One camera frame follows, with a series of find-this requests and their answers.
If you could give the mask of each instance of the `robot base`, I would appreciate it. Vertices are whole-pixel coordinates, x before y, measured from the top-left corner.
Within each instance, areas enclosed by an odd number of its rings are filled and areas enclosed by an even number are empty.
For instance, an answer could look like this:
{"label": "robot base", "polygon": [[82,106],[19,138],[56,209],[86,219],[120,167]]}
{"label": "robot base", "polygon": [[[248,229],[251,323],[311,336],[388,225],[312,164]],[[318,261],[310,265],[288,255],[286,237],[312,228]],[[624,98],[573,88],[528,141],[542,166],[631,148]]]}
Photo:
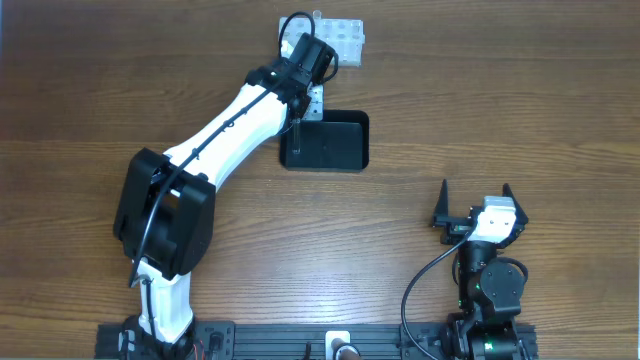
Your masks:
{"label": "robot base", "polygon": [[[119,337],[122,339],[123,329],[129,326],[133,327],[130,330],[135,334],[136,341],[129,345],[129,351],[125,354],[119,350]],[[442,360],[447,359],[442,353],[440,340],[444,326],[444,323],[409,323],[409,329],[418,341],[422,341],[421,345]],[[203,359],[204,351],[204,359],[211,360],[327,360],[325,335],[328,331],[348,331],[351,344],[366,360],[427,359],[403,333],[401,325],[237,325],[230,321],[197,322],[190,352],[184,358],[196,359],[193,352],[195,345],[198,359]],[[537,359],[535,328],[519,325],[518,333],[532,358]],[[159,359],[154,351],[139,345],[145,343],[140,341],[144,337],[149,335],[137,326],[136,321],[100,325],[95,358]]]}

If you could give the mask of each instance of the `white connector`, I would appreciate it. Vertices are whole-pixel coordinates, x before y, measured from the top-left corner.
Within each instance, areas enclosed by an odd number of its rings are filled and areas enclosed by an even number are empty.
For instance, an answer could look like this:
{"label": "white connector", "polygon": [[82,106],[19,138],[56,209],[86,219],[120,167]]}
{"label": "white connector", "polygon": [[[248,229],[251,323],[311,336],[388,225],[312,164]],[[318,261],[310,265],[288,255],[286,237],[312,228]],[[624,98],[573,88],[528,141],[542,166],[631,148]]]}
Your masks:
{"label": "white connector", "polygon": [[[287,18],[280,18],[278,34]],[[313,12],[316,37],[331,46],[340,58],[340,66],[362,65],[364,45],[364,23],[357,19],[323,19],[318,10]],[[291,19],[282,37],[282,56],[293,53],[298,40],[304,33],[311,33],[311,23],[306,17]]]}

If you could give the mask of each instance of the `wooden surface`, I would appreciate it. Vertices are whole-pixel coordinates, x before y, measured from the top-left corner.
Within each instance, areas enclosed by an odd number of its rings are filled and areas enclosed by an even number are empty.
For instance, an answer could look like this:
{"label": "wooden surface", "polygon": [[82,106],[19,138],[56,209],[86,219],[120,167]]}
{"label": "wooden surface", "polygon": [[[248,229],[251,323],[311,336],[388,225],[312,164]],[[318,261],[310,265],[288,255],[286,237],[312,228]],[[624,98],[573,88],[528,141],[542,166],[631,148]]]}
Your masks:
{"label": "wooden surface", "polygon": [[[184,141],[276,49],[279,16],[361,18],[363,66],[326,106],[371,118],[361,174],[288,172],[269,141],[219,192],[193,274],[202,319],[399,323],[464,215],[509,182],[531,218],[520,320],[543,357],[635,358],[640,237],[637,1],[5,0],[0,68],[0,356],[91,357],[140,309],[111,225],[143,146]],[[456,311],[446,261],[413,321]]]}

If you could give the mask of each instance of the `table top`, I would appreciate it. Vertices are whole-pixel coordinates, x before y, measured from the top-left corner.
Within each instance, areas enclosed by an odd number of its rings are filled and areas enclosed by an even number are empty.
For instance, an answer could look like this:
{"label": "table top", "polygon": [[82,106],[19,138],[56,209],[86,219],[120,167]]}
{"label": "table top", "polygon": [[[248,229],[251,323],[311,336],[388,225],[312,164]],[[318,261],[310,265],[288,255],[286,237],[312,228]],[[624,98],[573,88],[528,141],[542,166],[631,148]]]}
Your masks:
{"label": "table top", "polygon": [[[280,16],[364,21],[361,68],[325,106],[371,120],[359,174],[292,172],[260,146],[218,193],[194,270],[201,319],[400,322],[447,247],[442,179],[464,215],[508,182],[531,222],[518,317],[542,357],[634,358],[638,344],[637,1],[5,0],[0,68],[0,356],[91,357],[97,325],[140,311],[111,226],[128,162],[222,111],[276,53]],[[410,321],[457,310],[447,260]]]}

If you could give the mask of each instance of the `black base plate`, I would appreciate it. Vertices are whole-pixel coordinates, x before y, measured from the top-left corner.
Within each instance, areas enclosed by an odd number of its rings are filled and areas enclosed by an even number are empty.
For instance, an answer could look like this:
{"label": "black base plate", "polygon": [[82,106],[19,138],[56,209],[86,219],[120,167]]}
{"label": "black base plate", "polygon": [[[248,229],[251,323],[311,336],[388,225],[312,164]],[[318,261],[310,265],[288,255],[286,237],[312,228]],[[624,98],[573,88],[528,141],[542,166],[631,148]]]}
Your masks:
{"label": "black base plate", "polygon": [[289,170],[363,170],[369,164],[369,116],[325,110],[322,121],[294,124],[280,138],[280,163]]}
{"label": "black base plate", "polygon": [[[409,323],[413,336],[441,360],[446,359],[440,350],[439,332],[443,326],[441,323]],[[194,342],[198,359],[202,359],[204,347],[207,360],[300,360],[310,343],[310,360],[325,360],[324,340],[329,330],[349,331],[351,343],[366,360],[427,359],[413,346],[400,325],[236,325],[230,321],[205,321],[196,323]],[[121,324],[98,327],[96,358],[123,357],[118,352],[120,331]],[[538,359],[535,328],[518,325],[518,334],[529,353]],[[148,354],[138,348],[129,353],[127,359],[154,358]],[[191,353],[187,358],[195,359],[195,355]]]}

